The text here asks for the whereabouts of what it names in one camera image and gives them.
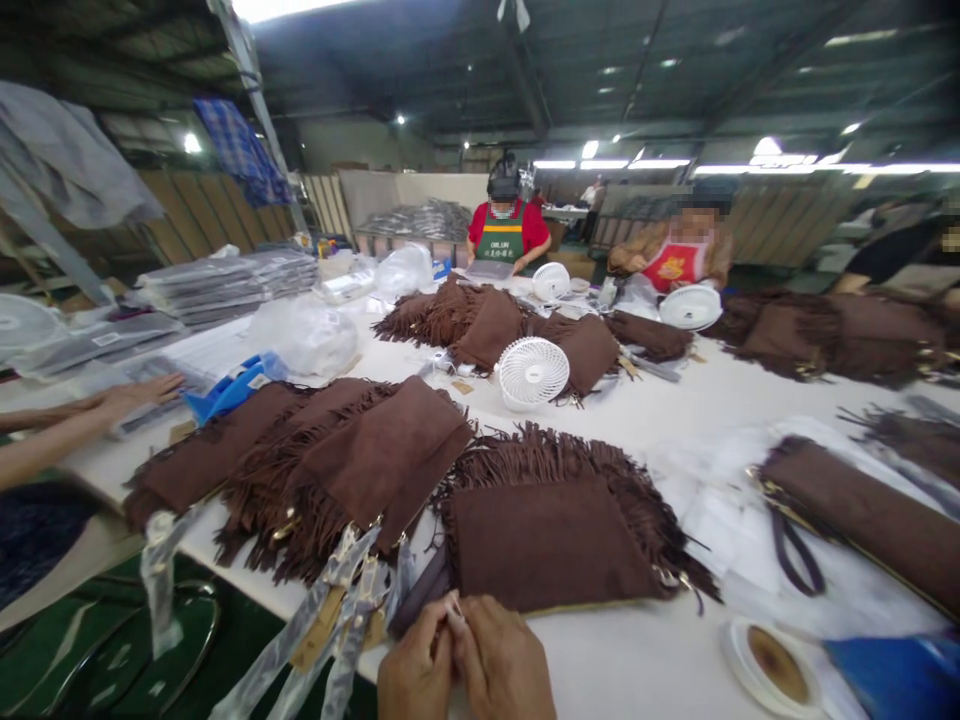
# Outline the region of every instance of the red shirt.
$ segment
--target red shirt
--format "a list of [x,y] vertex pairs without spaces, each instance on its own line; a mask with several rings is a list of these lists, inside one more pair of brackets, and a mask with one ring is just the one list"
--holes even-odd
[[[514,220],[520,217],[520,202],[520,200],[517,200],[517,204],[513,209],[513,215],[510,216]],[[480,238],[483,237],[483,226],[490,216],[489,208],[490,203],[484,203],[478,207],[477,211],[473,214],[473,222],[470,223],[470,233],[468,237],[474,245],[479,245]],[[543,221],[540,208],[536,205],[527,205],[527,209],[523,213],[523,231],[521,235],[523,236],[524,254],[550,240],[550,230]]]

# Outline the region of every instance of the green apron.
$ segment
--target green apron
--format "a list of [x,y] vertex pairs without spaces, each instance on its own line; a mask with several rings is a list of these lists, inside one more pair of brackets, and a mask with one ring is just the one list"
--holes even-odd
[[521,203],[518,217],[498,220],[487,208],[483,235],[477,244],[477,260],[496,260],[512,265],[523,257],[523,213],[526,209],[527,204]]

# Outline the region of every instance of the bag strap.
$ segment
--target bag strap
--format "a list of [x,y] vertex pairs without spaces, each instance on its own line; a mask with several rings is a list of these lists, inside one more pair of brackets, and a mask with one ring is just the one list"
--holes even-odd
[[[780,567],[783,568],[787,579],[790,580],[797,590],[807,597],[823,595],[827,591],[827,584],[823,579],[820,566],[817,565],[813,553],[810,552],[810,548],[807,547],[807,544],[800,537],[796,528],[793,527],[793,523],[791,523],[778,508],[770,506],[770,517],[773,519],[773,543],[777,550],[777,561],[780,563]],[[807,574],[810,576],[813,587],[807,585],[803,576],[797,572],[797,569],[790,562],[790,556],[787,555],[787,540],[790,541],[790,544],[796,548],[797,553],[800,555],[800,559],[803,561]]]

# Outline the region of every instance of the red apron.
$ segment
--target red apron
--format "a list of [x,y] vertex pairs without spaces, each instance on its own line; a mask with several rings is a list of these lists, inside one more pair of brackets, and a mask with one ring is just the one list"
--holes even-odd
[[692,284],[703,280],[703,264],[712,242],[711,238],[704,243],[677,243],[671,237],[667,236],[660,252],[642,271],[659,293],[670,292],[670,285],[677,281]]

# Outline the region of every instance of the person's hand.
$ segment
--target person's hand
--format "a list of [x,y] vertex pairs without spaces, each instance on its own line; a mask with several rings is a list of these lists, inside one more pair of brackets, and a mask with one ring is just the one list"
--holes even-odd
[[460,607],[454,657],[477,720],[556,720],[547,656],[520,615],[486,595]]
[[647,269],[650,263],[643,255],[634,255],[627,261],[625,269],[627,272],[641,272]]
[[142,383],[117,385],[102,393],[105,411],[123,419],[144,405],[163,405],[176,400],[177,388],[186,378],[183,375],[164,375]]
[[427,605],[380,663],[379,720],[446,720],[453,683],[453,636],[446,617],[444,600]]

